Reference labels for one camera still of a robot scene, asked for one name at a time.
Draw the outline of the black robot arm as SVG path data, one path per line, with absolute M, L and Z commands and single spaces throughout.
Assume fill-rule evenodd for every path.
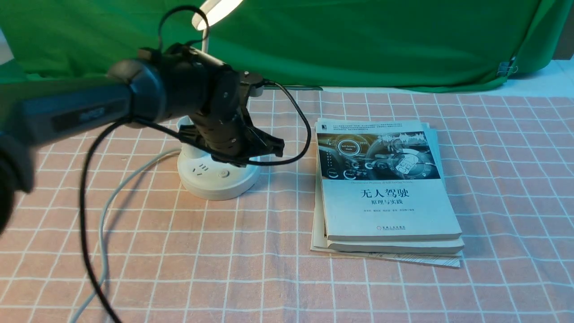
M 237 167 L 258 156 L 283 156 L 282 139 L 256 128 L 247 111 L 257 75 L 242 71 L 187 44 L 165 52 L 142 48 L 138 57 L 114 64 L 106 76 L 1 85 L 1 229 L 16 205 L 16 192 L 35 185 L 34 153 L 41 147 L 125 119 L 149 127 L 187 116 L 180 134 Z

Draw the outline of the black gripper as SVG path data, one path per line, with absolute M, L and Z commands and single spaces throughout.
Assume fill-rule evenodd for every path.
M 283 157 L 285 141 L 256 129 L 245 104 L 205 104 L 189 118 L 178 134 L 215 161 L 243 167 L 258 156 Z

